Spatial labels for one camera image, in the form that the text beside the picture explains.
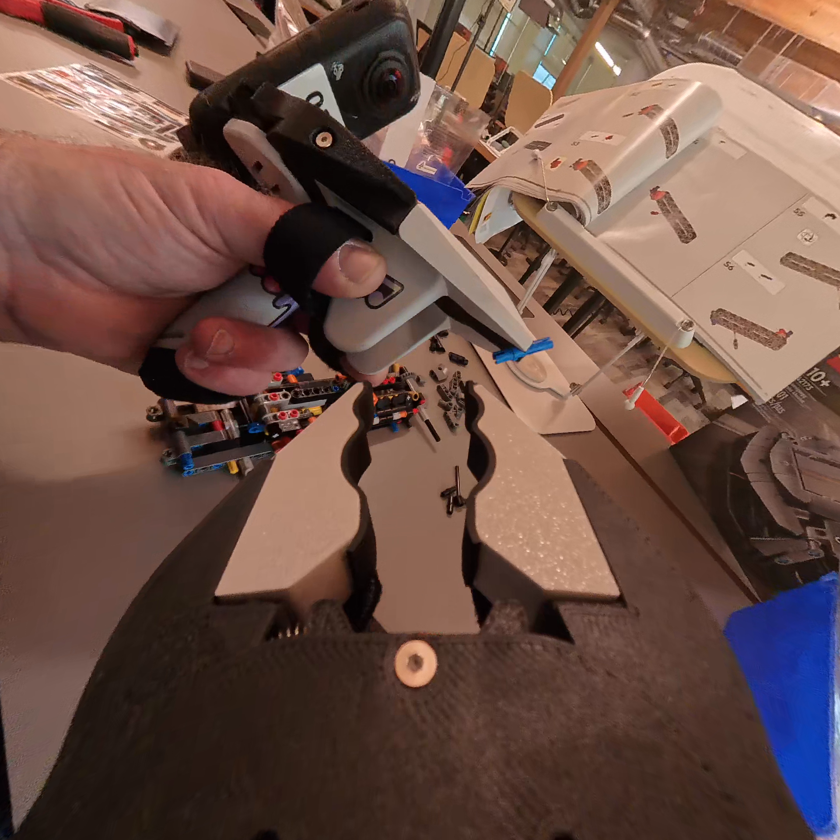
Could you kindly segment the dark lego set box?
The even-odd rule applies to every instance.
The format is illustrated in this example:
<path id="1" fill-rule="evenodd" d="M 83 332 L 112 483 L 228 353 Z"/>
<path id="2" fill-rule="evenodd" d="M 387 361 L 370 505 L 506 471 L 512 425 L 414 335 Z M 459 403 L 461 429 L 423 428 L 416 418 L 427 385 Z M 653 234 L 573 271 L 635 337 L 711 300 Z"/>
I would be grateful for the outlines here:
<path id="1" fill-rule="evenodd" d="M 838 572 L 838 350 L 671 451 L 760 600 Z"/>

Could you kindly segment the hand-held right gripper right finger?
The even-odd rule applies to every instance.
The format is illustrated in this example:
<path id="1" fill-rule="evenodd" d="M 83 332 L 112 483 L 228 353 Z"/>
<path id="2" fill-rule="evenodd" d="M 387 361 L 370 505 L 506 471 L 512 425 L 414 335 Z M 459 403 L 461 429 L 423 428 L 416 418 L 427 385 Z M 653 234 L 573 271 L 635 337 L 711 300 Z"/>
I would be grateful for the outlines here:
<path id="1" fill-rule="evenodd" d="M 561 452 L 493 396 L 465 386 L 463 577 L 476 615 L 516 602 L 546 617 L 557 602 L 617 603 L 621 592 Z"/>

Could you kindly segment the black and grey lego axle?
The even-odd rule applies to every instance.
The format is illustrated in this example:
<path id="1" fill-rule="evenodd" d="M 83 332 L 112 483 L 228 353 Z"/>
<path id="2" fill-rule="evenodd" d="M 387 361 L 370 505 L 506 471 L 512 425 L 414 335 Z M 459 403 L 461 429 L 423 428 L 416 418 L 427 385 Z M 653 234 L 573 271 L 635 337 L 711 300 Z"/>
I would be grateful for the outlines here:
<path id="1" fill-rule="evenodd" d="M 425 396 L 421 391 L 420 385 L 417 383 L 416 378 L 411 375 L 406 379 L 406 384 L 410 386 L 412 393 L 416 393 L 416 405 L 415 405 L 415 414 L 419 416 L 419 418 L 423 421 L 424 425 L 426 426 L 428 432 L 431 434 L 433 440 L 436 444 L 441 443 L 441 437 L 438 434 L 437 429 L 432 423 L 430 416 L 427 413 L 427 409 L 425 407 Z"/>

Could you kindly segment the person's left hand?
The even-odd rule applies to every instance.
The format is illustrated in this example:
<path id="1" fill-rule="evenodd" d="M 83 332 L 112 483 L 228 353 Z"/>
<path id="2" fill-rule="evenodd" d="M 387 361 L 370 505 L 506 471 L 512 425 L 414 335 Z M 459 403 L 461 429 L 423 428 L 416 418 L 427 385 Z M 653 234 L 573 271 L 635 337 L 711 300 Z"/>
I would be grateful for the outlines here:
<path id="1" fill-rule="evenodd" d="M 233 176 L 2 132 L 2 341 L 137 373 L 195 297 L 247 266 L 291 209 Z"/>

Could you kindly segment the cluster of grey lego pieces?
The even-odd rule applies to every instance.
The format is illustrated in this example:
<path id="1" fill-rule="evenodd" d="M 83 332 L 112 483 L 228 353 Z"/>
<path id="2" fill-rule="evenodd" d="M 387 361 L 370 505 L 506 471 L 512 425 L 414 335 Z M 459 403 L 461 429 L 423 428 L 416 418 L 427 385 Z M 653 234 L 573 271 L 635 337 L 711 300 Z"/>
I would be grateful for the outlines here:
<path id="1" fill-rule="evenodd" d="M 454 435 L 466 426 L 466 381 L 465 369 L 454 369 L 439 365 L 429 370 L 437 394 L 437 407 L 443 414 L 448 431 Z"/>

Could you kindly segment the red and black parts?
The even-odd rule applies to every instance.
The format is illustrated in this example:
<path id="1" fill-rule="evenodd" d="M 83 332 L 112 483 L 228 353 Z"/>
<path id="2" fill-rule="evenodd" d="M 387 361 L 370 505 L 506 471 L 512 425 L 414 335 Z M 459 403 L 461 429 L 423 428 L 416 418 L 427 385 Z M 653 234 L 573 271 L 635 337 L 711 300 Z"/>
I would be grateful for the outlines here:
<path id="1" fill-rule="evenodd" d="M 116 18 L 50 1 L 2 1 L 1 13 L 40 26 L 100 54 L 134 61 L 139 49 Z"/>

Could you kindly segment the partly built lego chassis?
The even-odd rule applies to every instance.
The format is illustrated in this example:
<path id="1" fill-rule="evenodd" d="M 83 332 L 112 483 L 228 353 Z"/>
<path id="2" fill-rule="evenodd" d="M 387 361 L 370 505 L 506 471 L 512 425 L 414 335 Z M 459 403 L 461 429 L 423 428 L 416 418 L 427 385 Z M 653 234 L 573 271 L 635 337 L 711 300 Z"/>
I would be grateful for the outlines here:
<path id="1" fill-rule="evenodd" d="M 164 444 L 164 468 L 183 477 L 215 471 L 246 476 L 255 463 L 276 452 L 314 424 L 351 388 L 335 374 L 315 379 L 302 369 L 274 373 L 269 388 L 221 403 L 161 398 L 146 410 Z"/>

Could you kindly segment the printed sticker sheet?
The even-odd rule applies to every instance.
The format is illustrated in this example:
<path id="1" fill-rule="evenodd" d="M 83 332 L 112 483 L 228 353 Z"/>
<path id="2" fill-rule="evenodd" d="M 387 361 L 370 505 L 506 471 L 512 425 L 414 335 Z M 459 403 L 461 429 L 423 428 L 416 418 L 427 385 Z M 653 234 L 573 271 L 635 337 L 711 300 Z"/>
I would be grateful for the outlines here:
<path id="1" fill-rule="evenodd" d="M 183 112 L 98 65 L 19 70 L 1 78 L 144 151 L 170 156 L 182 147 Z"/>

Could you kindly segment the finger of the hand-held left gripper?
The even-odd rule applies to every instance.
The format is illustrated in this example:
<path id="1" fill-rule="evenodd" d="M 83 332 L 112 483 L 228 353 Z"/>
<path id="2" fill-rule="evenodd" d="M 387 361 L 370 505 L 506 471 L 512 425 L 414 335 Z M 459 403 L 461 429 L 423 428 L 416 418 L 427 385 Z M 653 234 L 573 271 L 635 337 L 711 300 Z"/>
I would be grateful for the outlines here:
<path id="1" fill-rule="evenodd" d="M 491 301 L 488 308 L 474 301 L 446 300 L 446 316 L 452 329 L 470 340 L 477 340 L 487 350 L 526 349 L 526 324 L 511 300 Z"/>
<path id="2" fill-rule="evenodd" d="M 437 295 L 434 305 L 445 316 L 448 298 L 471 300 L 483 308 L 488 308 L 494 300 L 511 300 L 501 281 L 442 225 L 425 205 L 415 205 L 402 221 L 398 235 L 403 243 L 443 278 L 445 291 Z M 450 331 L 485 349 L 476 339 L 470 340 L 452 329 L 453 324 L 450 320 L 449 323 Z M 526 325 L 526 348 L 533 341 L 532 332 Z"/>

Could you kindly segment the red plastic bin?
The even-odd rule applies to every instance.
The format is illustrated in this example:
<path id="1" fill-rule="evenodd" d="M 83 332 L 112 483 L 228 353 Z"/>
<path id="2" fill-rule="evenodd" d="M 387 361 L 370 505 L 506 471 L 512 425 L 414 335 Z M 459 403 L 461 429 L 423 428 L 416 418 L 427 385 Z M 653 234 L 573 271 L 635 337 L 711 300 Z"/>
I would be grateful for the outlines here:
<path id="1" fill-rule="evenodd" d="M 625 408 L 638 410 L 666 438 L 668 445 L 677 445 L 688 438 L 690 432 L 676 419 L 655 397 L 643 387 L 642 383 L 623 391 Z"/>

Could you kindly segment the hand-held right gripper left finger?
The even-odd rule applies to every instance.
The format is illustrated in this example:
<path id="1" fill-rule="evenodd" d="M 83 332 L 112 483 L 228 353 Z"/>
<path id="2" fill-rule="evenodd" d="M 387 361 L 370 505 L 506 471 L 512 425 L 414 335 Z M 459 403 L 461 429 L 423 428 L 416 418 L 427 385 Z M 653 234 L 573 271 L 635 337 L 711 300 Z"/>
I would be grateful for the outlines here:
<path id="1" fill-rule="evenodd" d="M 352 385 L 274 458 L 215 590 L 222 603 L 278 603 L 299 621 L 338 603 L 356 631 L 382 596 L 374 525 L 360 487 L 371 465 L 369 384 Z"/>

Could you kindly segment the open lego instruction booklet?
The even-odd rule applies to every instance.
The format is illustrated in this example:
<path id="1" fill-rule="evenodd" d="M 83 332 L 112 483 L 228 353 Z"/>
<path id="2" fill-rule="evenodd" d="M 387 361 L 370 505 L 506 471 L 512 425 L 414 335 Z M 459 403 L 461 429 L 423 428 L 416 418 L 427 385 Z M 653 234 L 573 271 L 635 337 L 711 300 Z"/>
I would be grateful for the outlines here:
<path id="1" fill-rule="evenodd" d="M 468 184 L 557 203 L 765 403 L 838 348 L 838 136 L 735 70 L 688 64 L 556 101 Z"/>

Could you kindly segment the clear plastic cup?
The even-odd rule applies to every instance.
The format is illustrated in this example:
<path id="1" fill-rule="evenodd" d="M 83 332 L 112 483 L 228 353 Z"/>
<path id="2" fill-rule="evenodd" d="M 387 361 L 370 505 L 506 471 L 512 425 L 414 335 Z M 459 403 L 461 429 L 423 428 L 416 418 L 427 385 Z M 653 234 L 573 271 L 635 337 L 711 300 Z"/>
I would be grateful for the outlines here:
<path id="1" fill-rule="evenodd" d="M 435 85 L 403 169 L 447 182 L 474 151 L 490 115 L 457 92 Z"/>

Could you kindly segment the pale booklet stand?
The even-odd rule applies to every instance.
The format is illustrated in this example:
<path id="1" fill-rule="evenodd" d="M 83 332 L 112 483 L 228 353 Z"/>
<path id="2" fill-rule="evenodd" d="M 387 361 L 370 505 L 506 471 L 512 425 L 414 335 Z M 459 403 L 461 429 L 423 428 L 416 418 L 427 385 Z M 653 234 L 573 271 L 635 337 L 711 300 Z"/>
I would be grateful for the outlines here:
<path id="1" fill-rule="evenodd" d="M 730 370 L 697 341 L 699 329 L 686 313 L 623 258 L 599 244 L 559 204 L 506 188 L 501 194 L 503 206 L 514 213 L 513 222 L 527 225 L 586 285 L 665 350 L 665 356 L 692 377 L 698 394 L 705 382 L 735 382 Z"/>

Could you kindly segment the blue lego pin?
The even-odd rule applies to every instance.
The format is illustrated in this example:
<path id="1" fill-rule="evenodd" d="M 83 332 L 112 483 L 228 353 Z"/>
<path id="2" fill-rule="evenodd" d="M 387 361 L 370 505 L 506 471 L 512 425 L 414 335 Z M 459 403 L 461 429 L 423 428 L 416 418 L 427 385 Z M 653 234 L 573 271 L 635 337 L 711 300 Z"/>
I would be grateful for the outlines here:
<path id="1" fill-rule="evenodd" d="M 553 341 L 551 338 L 538 339 L 533 341 L 525 350 L 515 346 L 510 346 L 506 349 L 494 352 L 491 357 L 496 364 L 506 364 L 509 362 L 519 362 L 530 355 L 546 352 L 552 348 Z"/>

